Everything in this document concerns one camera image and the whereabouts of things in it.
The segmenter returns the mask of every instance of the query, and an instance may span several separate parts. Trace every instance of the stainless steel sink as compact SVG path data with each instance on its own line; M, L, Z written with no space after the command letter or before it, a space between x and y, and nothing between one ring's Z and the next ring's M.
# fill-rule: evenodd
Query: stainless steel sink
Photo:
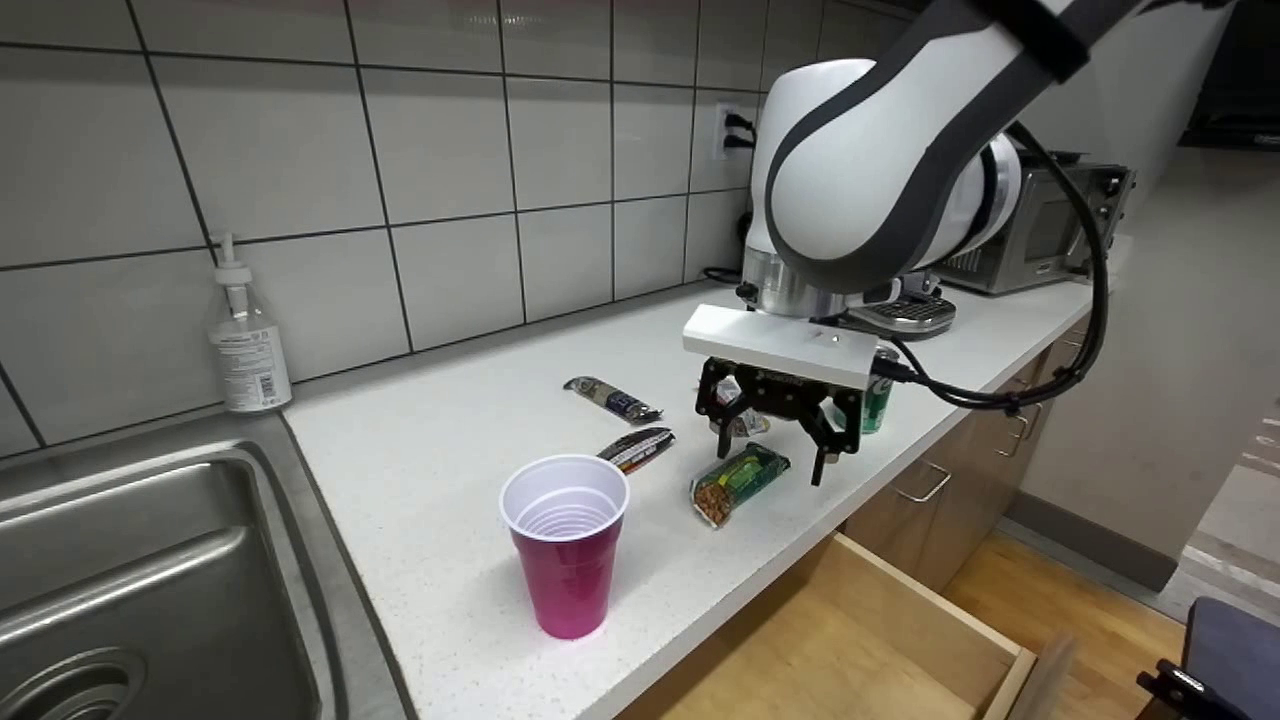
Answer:
M404 720L279 420L0 468L0 720Z

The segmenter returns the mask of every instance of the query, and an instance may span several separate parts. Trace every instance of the wooden drawer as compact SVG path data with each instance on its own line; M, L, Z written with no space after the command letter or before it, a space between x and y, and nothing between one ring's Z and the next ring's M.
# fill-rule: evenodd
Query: wooden drawer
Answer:
M1036 654L849 536L781 577L625 714L1040 714Z

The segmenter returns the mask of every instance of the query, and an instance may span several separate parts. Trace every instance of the black cable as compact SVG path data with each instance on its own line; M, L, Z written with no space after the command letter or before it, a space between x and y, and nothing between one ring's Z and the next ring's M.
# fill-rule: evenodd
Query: black cable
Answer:
M930 397L939 397L943 403L957 403L957 407L978 407L978 413L1017 416L1029 403L1048 403L1048 398L1064 397L1068 389L1075 389L1093 371L1093 363L1094 363L1094 356L1102 348L1102 334L1108 334L1108 245L1102 245L1102 227L1094 222L1087 201L1068 181L1068 171L1050 158L1050 150L1025 122L1011 122L1006 136L1018 139L1048 168L1048 175L1068 190L1068 201L1072 201L1072 209L1078 216L1078 227L1083 227L1087 277L1093 277L1093 308L1087 308L1087 327L1083 327L1075 358L1054 366L1050 378L1043 378L1040 389L970 390L970 389L957 389L957 384L930 378L929 366L918 363L918 356L905 338L893 338L895 352L907 358L907 366L905 363L879 363L879 371L886 371L893 378L905 378L905 384L922 384Z

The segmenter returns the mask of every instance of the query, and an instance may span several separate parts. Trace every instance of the wooden floor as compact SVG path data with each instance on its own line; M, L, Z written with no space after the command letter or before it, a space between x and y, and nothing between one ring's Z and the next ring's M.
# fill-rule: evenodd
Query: wooden floor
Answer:
M993 536L948 589L948 600L1001 626L1025 649L1075 638L1072 676L1059 686L1059 720L1139 714L1137 672L1159 654L1179 659L1182 626L1078 571Z

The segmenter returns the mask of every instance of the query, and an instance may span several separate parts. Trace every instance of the white tile wall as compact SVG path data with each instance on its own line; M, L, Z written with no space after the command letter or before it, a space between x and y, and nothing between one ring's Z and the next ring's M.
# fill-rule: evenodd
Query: white tile wall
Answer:
M358 64L497 73L497 2L479 0L350 0Z
M136 49L123 0L0 0L0 41Z
M638 85L690 85L694 0L616 0L611 75Z
M690 92L616 88L616 194L689 190Z
M685 280L685 194L616 205L616 294Z
M218 398L205 230L298 378L737 265L816 2L0 0L0 454Z
M37 446L26 420L18 416L17 398L0 384L0 454Z
M689 201L685 280L698 280L705 269L737 269L744 261L741 216L746 209L746 190L707 190Z
M694 92L694 122L690 122L690 188L746 188L750 182L750 150L722 149L722 116L737 110L744 120L759 120L759 96L746 92Z
M130 0L148 49L350 61L343 0Z
M239 255L279 323L292 378L408 352L389 230L249 245Z
M212 403L206 253L0 273L0 363L57 441Z
M501 331L524 318L515 219L395 227L413 348Z
M606 75L606 2L501 0L507 73Z
M611 294L606 209L521 216L529 318L606 302Z
M0 53L0 164L0 265L205 245L138 55Z
M350 66L155 61L212 230L378 222Z
M764 0L705 0L694 85L759 88L764 66Z
M363 85L395 222L513 209L497 75L369 73Z
M606 201L606 88L513 78L515 205Z

